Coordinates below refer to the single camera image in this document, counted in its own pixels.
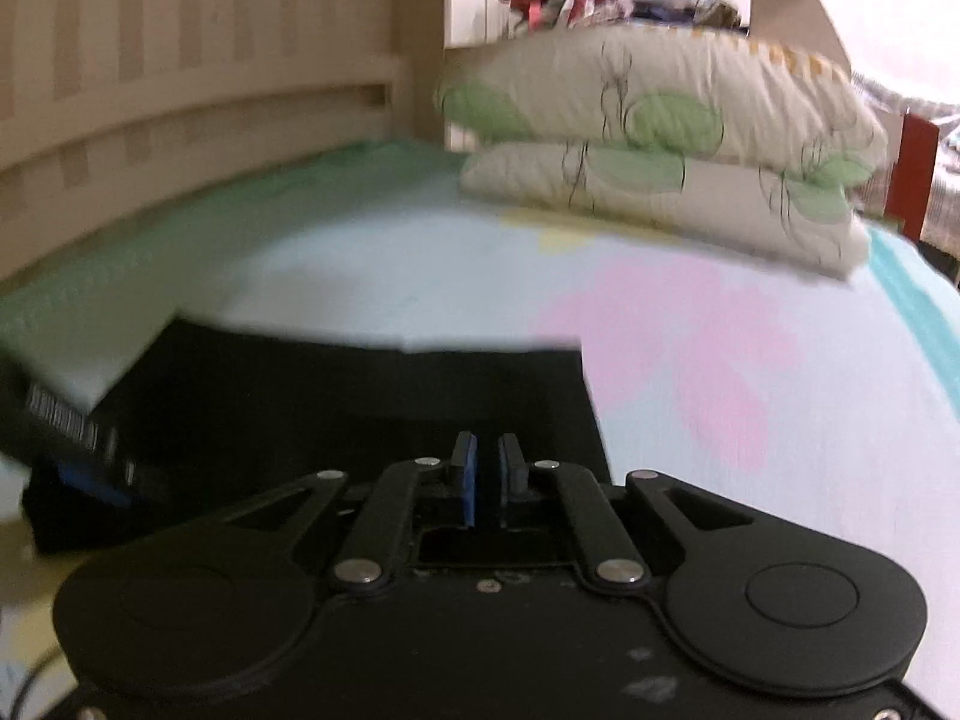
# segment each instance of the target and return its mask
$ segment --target barcode label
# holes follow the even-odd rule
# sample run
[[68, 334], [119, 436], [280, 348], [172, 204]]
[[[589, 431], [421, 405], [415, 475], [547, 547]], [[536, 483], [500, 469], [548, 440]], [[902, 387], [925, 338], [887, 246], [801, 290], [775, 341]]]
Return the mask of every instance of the barcode label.
[[97, 425], [68, 403], [64, 403], [49, 389], [32, 383], [27, 394], [27, 409], [42, 419], [56, 432], [73, 442], [85, 446], [91, 452], [97, 448]]

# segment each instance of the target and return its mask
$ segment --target red bed post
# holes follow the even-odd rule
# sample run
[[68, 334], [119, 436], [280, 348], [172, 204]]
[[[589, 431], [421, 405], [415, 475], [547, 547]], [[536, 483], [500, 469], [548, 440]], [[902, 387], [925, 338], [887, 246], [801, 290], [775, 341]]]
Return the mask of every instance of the red bed post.
[[904, 116], [904, 136], [890, 175], [885, 215], [903, 220], [904, 236], [913, 242], [920, 242], [923, 232], [939, 144], [936, 124], [910, 113]]

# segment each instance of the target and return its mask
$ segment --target cable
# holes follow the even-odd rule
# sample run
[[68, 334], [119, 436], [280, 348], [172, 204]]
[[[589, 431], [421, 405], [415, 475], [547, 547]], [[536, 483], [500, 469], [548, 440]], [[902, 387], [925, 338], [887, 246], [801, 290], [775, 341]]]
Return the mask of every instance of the cable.
[[13, 696], [13, 703], [10, 704], [10, 717], [0, 715], [0, 720], [20, 720], [20, 713], [23, 712], [23, 707], [27, 703], [27, 699], [30, 698], [30, 691], [34, 688], [37, 680], [43, 675], [44, 671], [63, 656], [64, 651], [59, 647], [54, 647], [32, 666], [20, 687], [16, 690], [16, 696]]

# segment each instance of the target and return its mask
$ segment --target wall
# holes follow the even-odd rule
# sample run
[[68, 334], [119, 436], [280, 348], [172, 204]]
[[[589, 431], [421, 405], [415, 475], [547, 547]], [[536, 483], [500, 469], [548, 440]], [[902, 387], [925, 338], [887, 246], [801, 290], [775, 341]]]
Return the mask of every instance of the wall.
[[898, 92], [960, 103], [960, 0], [822, 0], [853, 68]]

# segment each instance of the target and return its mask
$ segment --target screw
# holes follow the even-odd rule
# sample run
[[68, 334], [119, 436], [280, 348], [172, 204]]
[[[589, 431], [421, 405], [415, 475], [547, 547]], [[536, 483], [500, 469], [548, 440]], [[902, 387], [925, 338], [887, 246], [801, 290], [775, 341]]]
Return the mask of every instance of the screw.
[[333, 567], [333, 575], [346, 584], [371, 584], [372, 581], [377, 581], [382, 573], [379, 563], [364, 557], [352, 557]]
[[616, 584], [635, 584], [643, 579], [643, 573], [643, 566], [635, 560], [604, 560], [597, 566], [600, 579]]

